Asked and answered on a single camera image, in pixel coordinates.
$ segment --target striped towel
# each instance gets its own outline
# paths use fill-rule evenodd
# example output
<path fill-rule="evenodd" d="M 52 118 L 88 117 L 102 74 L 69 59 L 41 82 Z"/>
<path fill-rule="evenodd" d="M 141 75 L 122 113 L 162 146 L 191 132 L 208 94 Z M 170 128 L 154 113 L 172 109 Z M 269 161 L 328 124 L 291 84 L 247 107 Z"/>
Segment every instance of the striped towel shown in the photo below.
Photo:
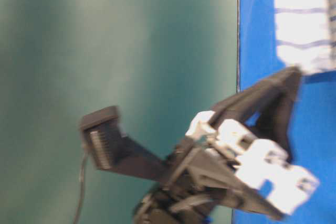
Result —
<path fill-rule="evenodd" d="M 306 74 L 335 70 L 328 0 L 274 0 L 274 6 L 278 57 Z"/>

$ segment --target white joint piece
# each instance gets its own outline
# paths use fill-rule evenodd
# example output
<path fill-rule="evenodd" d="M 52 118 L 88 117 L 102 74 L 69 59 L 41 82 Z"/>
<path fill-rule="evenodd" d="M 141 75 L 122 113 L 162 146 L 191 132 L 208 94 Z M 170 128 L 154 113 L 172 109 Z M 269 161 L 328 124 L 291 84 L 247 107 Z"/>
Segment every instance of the white joint piece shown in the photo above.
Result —
<path fill-rule="evenodd" d="M 217 141 L 214 146 L 225 155 L 227 152 L 234 152 L 235 156 L 245 153 L 240 142 L 243 139 L 253 141 L 254 136 L 246 127 L 234 119 L 226 119 L 218 128 Z"/>
<path fill-rule="evenodd" d="M 237 156 L 240 166 L 235 175 L 249 187 L 260 189 L 287 157 L 287 152 L 274 141 L 256 139 L 243 155 Z"/>
<path fill-rule="evenodd" d="M 199 112 L 190 123 L 186 136 L 194 140 L 200 139 L 204 135 L 215 134 L 216 130 L 213 129 L 208 121 L 214 115 L 215 111 L 202 111 Z"/>
<path fill-rule="evenodd" d="M 273 190 L 267 200 L 280 211 L 291 215 L 310 198 L 319 181 L 301 166 L 290 165 L 278 171 L 276 176 L 273 174 Z"/>

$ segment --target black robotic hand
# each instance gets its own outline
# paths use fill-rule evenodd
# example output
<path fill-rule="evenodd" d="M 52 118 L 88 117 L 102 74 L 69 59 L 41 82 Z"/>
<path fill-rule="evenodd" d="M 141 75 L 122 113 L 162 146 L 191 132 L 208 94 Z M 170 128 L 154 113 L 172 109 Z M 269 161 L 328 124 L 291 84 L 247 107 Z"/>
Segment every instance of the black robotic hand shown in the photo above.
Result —
<path fill-rule="evenodd" d="M 300 80 L 297 68 L 286 68 L 200 112 L 164 161 L 122 136 L 116 107 L 84 116 L 80 128 L 98 169 L 157 181 L 136 207 L 134 223 L 208 223 L 217 205 L 279 220 L 319 184 L 290 164 L 287 129 Z M 265 199 L 258 190 L 266 180 L 273 190 Z"/>

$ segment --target gripper jaw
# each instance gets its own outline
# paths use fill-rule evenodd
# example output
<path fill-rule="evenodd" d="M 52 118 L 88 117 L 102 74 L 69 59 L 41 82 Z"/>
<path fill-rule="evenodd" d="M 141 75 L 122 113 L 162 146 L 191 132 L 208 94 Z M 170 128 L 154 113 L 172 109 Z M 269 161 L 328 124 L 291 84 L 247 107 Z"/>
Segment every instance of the gripper jaw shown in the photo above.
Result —
<path fill-rule="evenodd" d="M 249 127 L 251 131 L 259 138 L 278 143 L 288 153 L 287 161 L 291 163 L 287 131 L 301 77 L 298 68 L 290 67 L 262 79 L 243 92 L 215 104 L 211 108 L 214 114 L 209 125 L 217 130 L 225 119 L 245 124 L 257 113 L 259 117 L 255 125 Z"/>

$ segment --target teal background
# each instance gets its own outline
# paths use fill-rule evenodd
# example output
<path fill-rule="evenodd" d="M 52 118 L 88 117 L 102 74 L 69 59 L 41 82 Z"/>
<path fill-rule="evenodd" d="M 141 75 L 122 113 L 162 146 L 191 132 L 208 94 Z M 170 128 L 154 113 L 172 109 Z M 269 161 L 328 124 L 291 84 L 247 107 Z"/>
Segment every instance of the teal background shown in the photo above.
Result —
<path fill-rule="evenodd" d="M 0 223 L 71 223 L 84 114 L 119 105 L 124 131 L 164 157 L 235 93 L 236 2 L 0 0 Z M 131 223 L 151 184 L 90 162 L 80 223 Z"/>

